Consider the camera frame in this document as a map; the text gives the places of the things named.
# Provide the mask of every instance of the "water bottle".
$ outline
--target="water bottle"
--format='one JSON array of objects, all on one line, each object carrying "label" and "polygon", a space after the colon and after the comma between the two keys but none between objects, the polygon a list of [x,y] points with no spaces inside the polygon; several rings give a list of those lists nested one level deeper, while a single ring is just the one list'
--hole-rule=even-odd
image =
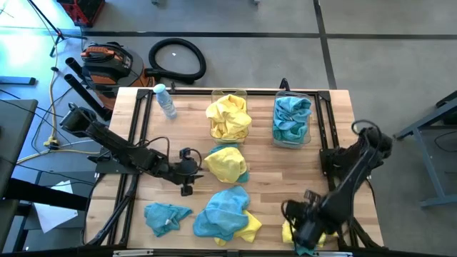
[{"label": "water bottle", "polygon": [[174,108],[173,99],[171,99],[170,94],[165,90],[165,85],[157,84],[152,88],[154,93],[156,93],[156,99],[159,103],[164,114],[168,119],[174,119],[178,116],[176,108]]}]

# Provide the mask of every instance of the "white paper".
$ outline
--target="white paper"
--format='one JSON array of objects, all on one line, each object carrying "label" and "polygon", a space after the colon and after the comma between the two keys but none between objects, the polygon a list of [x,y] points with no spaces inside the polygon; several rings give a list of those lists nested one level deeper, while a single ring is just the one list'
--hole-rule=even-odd
[{"label": "white paper", "polygon": [[[52,189],[64,191],[67,193],[73,193],[71,188],[70,181],[62,181],[56,186],[53,186]],[[38,213],[38,219],[40,220],[41,229],[43,233],[50,231],[56,226],[62,224],[65,221],[78,216],[77,210],[72,210],[69,208],[55,207],[48,204],[34,203],[36,212]]]}]

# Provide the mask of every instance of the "gray floor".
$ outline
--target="gray floor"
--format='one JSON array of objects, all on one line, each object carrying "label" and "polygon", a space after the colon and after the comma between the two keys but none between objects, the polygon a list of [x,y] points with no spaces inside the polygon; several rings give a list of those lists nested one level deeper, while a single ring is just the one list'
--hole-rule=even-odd
[{"label": "gray floor", "polygon": [[[164,0],[159,8],[148,0],[107,1],[92,31],[192,31],[192,32],[318,32],[312,1],[262,0],[254,7],[248,0]],[[36,3],[46,5],[44,0]],[[346,34],[457,34],[457,3],[448,0],[321,0],[328,33]],[[27,20],[22,13],[29,12]],[[42,27],[25,0],[10,1],[0,15],[0,26]],[[57,6],[50,19],[63,29],[75,29]],[[137,51],[144,60],[157,37],[91,37],[89,41],[117,41]],[[286,77],[293,88],[328,89],[326,69],[319,39],[259,39],[189,37],[206,57],[208,71],[196,82],[207,87],[276,88]],[[59,65],[63,74],[68,56],[78,56],[80,41],[66,40],[59,45]],[[376,122],[383,132],[392,134],[433,110],[437,100],[457,89],[457,40],[328,40],[338,89],[348,89],[357,119]],[[30,34],[0,34],[0,75],[35,76],[35,86],[2,86],[21,98],[35,98],[43,108],[49,106],[49,80],[55,59],[47,56],[51,39]],[[196,60],[179,47],[167,47],[158,60],[175,71],[195,71]],[[54,95],[68,88],[60,76]],[[0,93],[2,99],[9,96]],[[70,92],[58,104],[65,114],[70,101],[85,103]],[[39,120],[35,118],[31,131]],[[50,128],[43,126],[39,144]],[[64,134],[70,141],[79,141]],[[21,156],[34,153],[28,136]],[[97,151],[96,143],[74,148]],[[77,153],[54,153],[26,165],[55,171],[90,171],[94,165]],[[391,249],[420,253],[457,252],[457,205],[420,208],[418,202],[435,196],[415,142],[407,138],[395,142],[393,155],[373,172],[377,211],[383,239]],[[34,180],[34,171],[17,168],[15,177]],[[55,241],[68,236],[65,244]],[[39,231],[27,239],[29,250],[72,246],[79,240],[77,229]]]}]

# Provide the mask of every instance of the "clear plastic container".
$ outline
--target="clear plastic container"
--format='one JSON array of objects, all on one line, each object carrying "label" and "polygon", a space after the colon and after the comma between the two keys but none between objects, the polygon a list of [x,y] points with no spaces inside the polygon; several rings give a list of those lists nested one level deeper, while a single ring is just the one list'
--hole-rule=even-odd
[{"label": "clear plastic container", "polygon": [[[221,97],[227,96],[227,95],[234,95],[238,96],[244,99],[246,101],[246,113],[248,112],[248,93],[246,90],[243,89],[216,89],[213,90],[211,93],[211,103],[214,103],[215,101],[218,101]],[[211,135],[211,128],[213,127],[213,121],[211,121],[211,126],[209,127],[209,134]],[[213,138],[214,142],[218,144],[226,144],[226,143],[243,143],[244,139],[246,139],[246,136],[243,138],[215,138],[213,135],[211,137]]]},{"label": "clear plastic container", "polygon": [[[311,101],[311,97],[308,96],[307,94],[300,94],[300,93],[289,92],[289,91],[280,91],[280,92],[276,93],[276,97],[275,97],[275,101],[274,101],[274,107],[273,107],[273,116],[274,116],[274,111],[276,109],[276,99],[279,99],[281,97],[287,97],[287,96],[298,97],[298,98],[306,98],[309,101]],[[304,136],[304,139],[303,139],[303,143],[278,140],[278,139],[276,139],[274,137],[274,134],[272,133],[273,144],[277,145],[277,146],[280,146],[280,147],[300,149],[304,145],[306,145],[309,142],[311,142],[311,135],[309,134],[309,117],[310,116],[308,116],[308,120],[306,121],[306,124],[308,125],[308,131],[305,133],[305,136]]]}]

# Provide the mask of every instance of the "yellow cloth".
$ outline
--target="yellow cloth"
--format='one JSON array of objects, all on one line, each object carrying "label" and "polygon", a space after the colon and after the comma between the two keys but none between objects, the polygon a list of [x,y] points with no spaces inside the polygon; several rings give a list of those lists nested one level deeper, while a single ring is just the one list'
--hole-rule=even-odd
[{"label": "yellow cloth", "polygon": [[210,154],[204,161],[209,171],[224,183],[235,183],[247,170],[244,157],[235,147],[223,148]]},{"label": "yellow cloth", "polygon": [[[256,217],[252,216],[252,214],[250,214],[246,210],[243,211],[243,214],[248,216],[248,225],[246,225],[244,228],[235,232],[233,237],[234,238],[241,237],[246,242],[252,243],[252,242],[254,242],[257,230],[260,229],[260,227],[262,226],[262,223],[260,223],[260,221],[258,221],[258,219]],[[220,238],[214,238],[214,241],[218,244],[218,246],[226,245],[226,241],[222,240]]]},{"label": "yellow cloth", "polygon": [[247,114],[246,100],[234,95],[210,104],[206,118],[211,119],[211,135],[215,138],[245,138],[252,121]]},{"label": "yellow cloth", "polygon": [[[319,238],[319,241],[317,243],[317,246],[322,248],[325,241],[326,241],[326,234],[322,233],[322,235]],[[284,221],[284,224],[283,224],[283,243],[293,243],[291,227],[289,226],[287,221]]]}]

